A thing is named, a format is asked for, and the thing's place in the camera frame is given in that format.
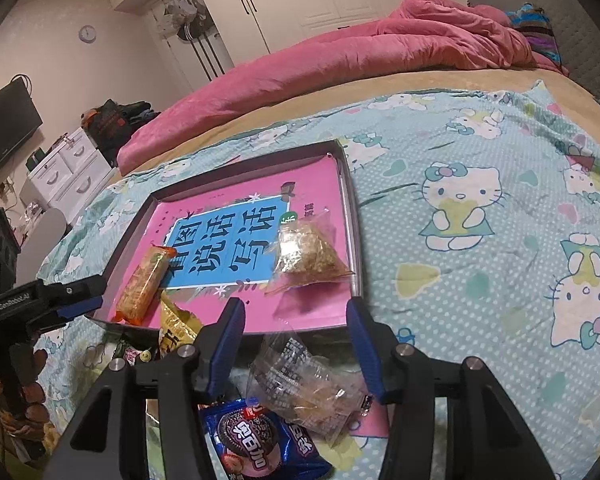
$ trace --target pink duvet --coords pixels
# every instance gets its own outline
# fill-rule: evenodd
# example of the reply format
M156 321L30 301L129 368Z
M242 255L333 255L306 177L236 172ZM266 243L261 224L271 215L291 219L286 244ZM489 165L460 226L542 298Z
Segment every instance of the pink duvet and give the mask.
M507 24L506 15L493 7L403 0L384 20L321 34L243 63L181 99L120 149L120 171L127 174L252 110L349 81L427 67L517 66L559 72Z

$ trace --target blue oreo package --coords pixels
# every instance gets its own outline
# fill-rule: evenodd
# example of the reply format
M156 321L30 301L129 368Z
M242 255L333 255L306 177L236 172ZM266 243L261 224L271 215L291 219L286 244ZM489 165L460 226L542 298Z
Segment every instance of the blue oreo package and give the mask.
M230 480L317 480L331 470L305 428L258 404L232 400L201 416Z

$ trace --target white drawer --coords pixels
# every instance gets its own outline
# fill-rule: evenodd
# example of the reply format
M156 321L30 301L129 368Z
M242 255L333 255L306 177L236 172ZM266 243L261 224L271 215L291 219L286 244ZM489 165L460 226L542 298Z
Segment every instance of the white drawer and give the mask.
M56 153L48 162L40 164L36 168L35 174L31 176L31 181L44 199L49 200L71 177L71 170L62 157Z
M109 171L111 167L102 154L98 151L92 153L86 164L49 201L49 205L62 211L70 222L87 205L87 200Z
M72 173L75 173L87 161L91 153L96 151L96 148L82 130L72 134L70 139L73 142L66 142L60 148L60 155L64 158Z

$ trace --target upholstered headboard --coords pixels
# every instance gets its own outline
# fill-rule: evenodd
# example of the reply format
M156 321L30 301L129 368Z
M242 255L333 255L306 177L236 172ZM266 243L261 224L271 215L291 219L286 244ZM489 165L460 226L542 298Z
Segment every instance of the upholstered headboard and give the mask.
M577 0L467 0L517 10L525 3L542 7L551 20L563 64L570 77L600 98L600 31Z

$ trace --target black television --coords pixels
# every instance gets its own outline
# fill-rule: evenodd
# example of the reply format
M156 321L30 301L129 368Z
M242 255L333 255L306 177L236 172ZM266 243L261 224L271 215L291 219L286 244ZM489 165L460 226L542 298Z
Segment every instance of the black television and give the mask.
M0 89L0 168L42 124L22 78Z

